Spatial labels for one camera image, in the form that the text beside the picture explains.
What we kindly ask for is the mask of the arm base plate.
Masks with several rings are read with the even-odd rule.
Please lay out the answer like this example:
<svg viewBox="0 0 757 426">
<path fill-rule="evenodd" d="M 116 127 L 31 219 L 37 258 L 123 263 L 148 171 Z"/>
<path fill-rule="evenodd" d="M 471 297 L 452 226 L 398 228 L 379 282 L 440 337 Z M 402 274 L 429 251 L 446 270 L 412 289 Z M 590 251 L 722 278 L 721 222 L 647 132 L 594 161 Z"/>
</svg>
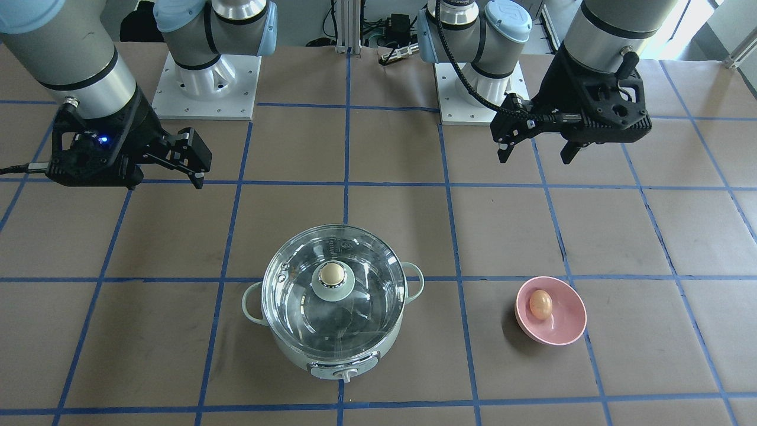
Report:
<svg viewBox="0 0 757 426">
<path fill-rule="evenodd" d="M 187 70 L 168 54 L 151 105 L 163 120 L 251 121 L 260 68 L 257 56 L 220 56 Z"/>
<path fill-rule="evenodd" d="M 468 67 L 468 64 L 461 64 L 460 67 L 475 92 L 491 104 L 501 104 L 509 93 L 530 99 L 519 62 L 516 63 L 513 73 L 503 79 L 479 75 L 473 68 Z M 434 64 L 434 73 L 441 124 L 489 126 L 496 112 L 482 105 L 468 92 L 452 64 Z"/>
</svg>

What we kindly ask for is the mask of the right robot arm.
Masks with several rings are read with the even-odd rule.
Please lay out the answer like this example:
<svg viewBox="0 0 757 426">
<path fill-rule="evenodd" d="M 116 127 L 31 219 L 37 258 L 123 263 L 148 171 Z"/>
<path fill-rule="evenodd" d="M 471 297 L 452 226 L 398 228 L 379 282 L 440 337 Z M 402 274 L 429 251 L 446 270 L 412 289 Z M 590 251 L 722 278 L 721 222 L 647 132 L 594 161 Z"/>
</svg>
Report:
<svg viewBox="0 0 757 426">
<path fill-rule="evenodd" d="M 48 161 L 2 168 L 43 173 L 69 187 L 131 191 L 142 164 L 177 170 L 196 189 L 212 153 L 196 129 L 173 134 L 176 118 L 249 119 L 260 59 L 276 50 L 273 1 L 154 1 L 149 13 L 167 44 L 168 76 L 151 104 L 103 26 L 103 1 L 3 1 L 2 41 L 59 103 Z"/>
</svg>

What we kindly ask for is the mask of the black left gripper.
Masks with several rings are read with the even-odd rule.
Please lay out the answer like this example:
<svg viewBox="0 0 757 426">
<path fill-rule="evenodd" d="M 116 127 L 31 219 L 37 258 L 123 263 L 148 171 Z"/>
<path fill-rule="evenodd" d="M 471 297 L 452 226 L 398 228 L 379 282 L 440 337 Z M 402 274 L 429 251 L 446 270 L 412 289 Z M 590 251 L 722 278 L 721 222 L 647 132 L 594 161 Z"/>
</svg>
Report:
<svg viewBox="0 0 757 426">
<path fill-rule="evenodd" d="M 560 46 L 546 71 L 535 99 L 516 93 L 505 96 L 490 124 L 498 145 L 499 162 L 505 164 L 515 145 L 542 132 L 560 133 L 567 140 L 560 158 L 571 164 L 590 143 L 634 143 L 651 132 L 643 81 L 634 51 L 611 66 L 609 73 L 585 67 Z M 527 114 L 578 114 L 574 123 L 541 122 Z"/>
</svg>

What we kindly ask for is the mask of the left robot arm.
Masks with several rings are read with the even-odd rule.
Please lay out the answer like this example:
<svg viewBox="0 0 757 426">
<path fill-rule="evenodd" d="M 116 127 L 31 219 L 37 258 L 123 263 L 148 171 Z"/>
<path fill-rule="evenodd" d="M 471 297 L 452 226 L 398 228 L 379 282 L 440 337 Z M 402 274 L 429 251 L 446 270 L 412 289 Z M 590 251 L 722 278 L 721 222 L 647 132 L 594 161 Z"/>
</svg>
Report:
<svg viewBox="0 0 757 426">
<path fill-rule="evenodd" d="M 532 17 L 513 1 L 429 1 L 419 11 L 422 60 L 447 63 L 467 102 L 495 115 L 490 122 L 500 163 L 541 133 L 565 140 L 571 163 L 591 144 L 635 143 L 651 132 L 639 54 L 674 7 L 673 1 L 583 1 L 549 65 L 538 93 L 527 100 L 506 92 Z"/>
</svg>

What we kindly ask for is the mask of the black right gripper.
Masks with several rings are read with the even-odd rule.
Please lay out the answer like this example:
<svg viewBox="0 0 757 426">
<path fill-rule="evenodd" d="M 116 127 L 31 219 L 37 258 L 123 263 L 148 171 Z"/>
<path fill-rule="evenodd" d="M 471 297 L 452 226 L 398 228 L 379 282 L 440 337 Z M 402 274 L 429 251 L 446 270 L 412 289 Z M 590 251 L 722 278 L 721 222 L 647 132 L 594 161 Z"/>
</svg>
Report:
<svg viewBox="0 0 757 426">
<path fill-rule="evenodd" d="M 50 180 L 68 187 L 131 191 L 143 179 L 187 183 L 195 189 L 205 185 L 213 157 L 205 141 L 191 127 L 168 134 L 141 88 L 124 107 L 103 118 L 86 119 L 82 108 L 81 102 L 65 101 L 55 115 L 46 170 Z M 160 156 L 146 156 L 159 140 Z"/>
</svg>

